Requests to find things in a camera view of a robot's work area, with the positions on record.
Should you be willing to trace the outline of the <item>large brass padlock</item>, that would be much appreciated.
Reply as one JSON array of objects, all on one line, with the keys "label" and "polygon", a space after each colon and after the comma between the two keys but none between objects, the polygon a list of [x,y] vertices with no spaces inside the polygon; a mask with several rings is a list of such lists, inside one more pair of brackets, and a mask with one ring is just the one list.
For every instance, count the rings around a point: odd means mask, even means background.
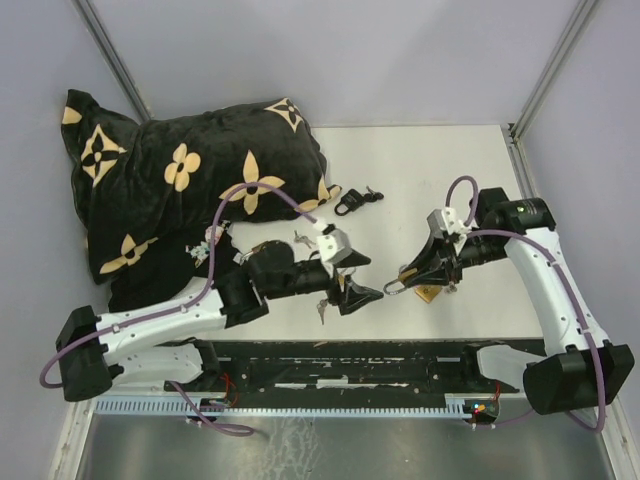
[{"label": "large brass padlock", "polygon": [[250,249],[249,251],[247,251],[246,253],[242,254],[240,256],[239,259],[239,264],[242,265],[243,263],[245,263],[252,255],[258,253],[260,251],[260,247],[256,246],[252,249]]}]

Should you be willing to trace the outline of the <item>small padlock keys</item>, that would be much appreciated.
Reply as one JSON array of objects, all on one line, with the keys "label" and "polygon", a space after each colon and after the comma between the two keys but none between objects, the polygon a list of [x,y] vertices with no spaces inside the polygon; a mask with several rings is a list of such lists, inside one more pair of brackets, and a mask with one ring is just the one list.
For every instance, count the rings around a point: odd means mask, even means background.
[{"label": "small padlock keys", "polygon": [[321,324],[324,325],[325,324],[325,312],[327,307],[330,305],[329,300],[328,299],[322,299],[319,301],[319,303],[316,306],[317,309],[317,313],[319,315]]}]

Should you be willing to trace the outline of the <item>large padlock keys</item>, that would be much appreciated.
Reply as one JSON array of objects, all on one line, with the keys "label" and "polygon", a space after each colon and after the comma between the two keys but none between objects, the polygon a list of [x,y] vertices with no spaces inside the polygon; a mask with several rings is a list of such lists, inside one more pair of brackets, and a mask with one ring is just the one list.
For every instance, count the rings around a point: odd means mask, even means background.
[{"label": "large padlock keys", "polygon": [[300,234],[297,230],[294,231],[294,242],[296,244],[305,245],[309,249],[313,249],[316,244],[308,236]]}]

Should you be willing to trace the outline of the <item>small brass padlock top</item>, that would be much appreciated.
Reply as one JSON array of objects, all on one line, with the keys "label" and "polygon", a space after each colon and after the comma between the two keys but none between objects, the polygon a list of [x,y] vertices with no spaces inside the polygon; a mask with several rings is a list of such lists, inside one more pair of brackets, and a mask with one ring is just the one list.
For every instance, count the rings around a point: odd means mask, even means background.
[{"label": "small brass padlock top", "polygon": [[383,286],[385,295],[394,296],[403,293],[408,289],[407,283],[416,274],[415,268],[402,271],[398,276]]}]

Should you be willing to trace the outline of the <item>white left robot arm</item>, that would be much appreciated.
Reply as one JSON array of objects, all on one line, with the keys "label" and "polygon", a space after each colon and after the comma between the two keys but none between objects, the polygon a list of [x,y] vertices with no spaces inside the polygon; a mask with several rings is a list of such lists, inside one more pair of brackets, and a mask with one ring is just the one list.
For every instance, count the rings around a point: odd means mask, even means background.
[{"label": "white left robot arm", "polygon": [[350,315],[383,294],[338,272],[370,262],[350,247],[334,245],[298,261],[289,244],[267,241],[205,295],[102,315],[89,306],[77,308],[55,342],[63,397],[85,401],[122,384],[191,382],[198,389],[212,389],[220,381],[221,366],[211,348],[198,345],[199,334],[263,317],[270,300],[315,292],[324,292],[329,305]]}]

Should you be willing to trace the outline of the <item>black padlock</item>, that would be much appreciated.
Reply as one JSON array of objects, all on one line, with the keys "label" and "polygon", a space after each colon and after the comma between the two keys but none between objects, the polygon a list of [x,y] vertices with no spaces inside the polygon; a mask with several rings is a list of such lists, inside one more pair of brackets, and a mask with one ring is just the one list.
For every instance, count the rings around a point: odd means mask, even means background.
[{"label": "black padlock", "polygon": [[350,189],[342,195],[334,207],[337,216],[346,216],[358,210],[365,203],[364,196],[356,189]]}]

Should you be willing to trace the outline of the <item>brass padlock long shackle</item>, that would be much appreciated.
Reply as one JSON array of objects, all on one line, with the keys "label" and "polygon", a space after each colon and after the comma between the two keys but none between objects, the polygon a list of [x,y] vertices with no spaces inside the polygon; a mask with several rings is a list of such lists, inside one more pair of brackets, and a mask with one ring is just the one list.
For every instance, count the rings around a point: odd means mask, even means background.
[{"label": "brass padlock long shackle", "polygon": [[440,285],[422,285],[414,288],[414,292],[427,304],[430,304],[441,291]]}]

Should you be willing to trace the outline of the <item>black padlock keys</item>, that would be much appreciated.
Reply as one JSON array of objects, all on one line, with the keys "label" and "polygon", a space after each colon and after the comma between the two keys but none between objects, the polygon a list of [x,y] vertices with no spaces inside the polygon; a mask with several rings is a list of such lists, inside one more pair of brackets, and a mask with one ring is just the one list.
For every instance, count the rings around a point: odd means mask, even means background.
[{"label": "black padlock keys", "polygon": [[368,203],[375,203],[384,199],[384,195],[381,192],[375,191],[369,186],[366,186],[366,193],[363,198]]}]

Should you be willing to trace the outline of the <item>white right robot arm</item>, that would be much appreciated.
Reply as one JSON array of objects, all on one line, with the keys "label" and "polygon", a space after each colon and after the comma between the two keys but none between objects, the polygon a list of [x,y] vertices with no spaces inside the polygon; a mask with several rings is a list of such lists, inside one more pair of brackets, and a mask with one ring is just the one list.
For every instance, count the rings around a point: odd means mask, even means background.
[{"label": "white right robot arm", "polygon": [[450,206],[428,217],[429,238],[398,276],[406,289],[454,286],[466,268],[508,260],[536,312],[544,353],[494,343],[472,350],[458,368],[467,389],[494,380],[525,393],[540,415],[612,403],[635,365],[626,344],[611,342],[578,291],[564,261],[556,222],[541,198],[511,200],[501,188],[483,189],[471,202],[469,226]]}]

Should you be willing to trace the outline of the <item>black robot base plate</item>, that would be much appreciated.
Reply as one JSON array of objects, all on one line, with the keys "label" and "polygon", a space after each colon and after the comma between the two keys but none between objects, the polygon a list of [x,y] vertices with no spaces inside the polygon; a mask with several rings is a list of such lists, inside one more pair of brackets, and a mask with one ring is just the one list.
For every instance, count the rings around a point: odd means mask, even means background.
[{"label": "black robot base plate", "polygon": [[197,341],[204,372],[184,384],[188,393],[220,394],[232,406],[247,395],[289,397],[307,390],[353,391],[393,399],[459,395],[492,398],[516,388],[482,376],[472,356],[482,341]]}]

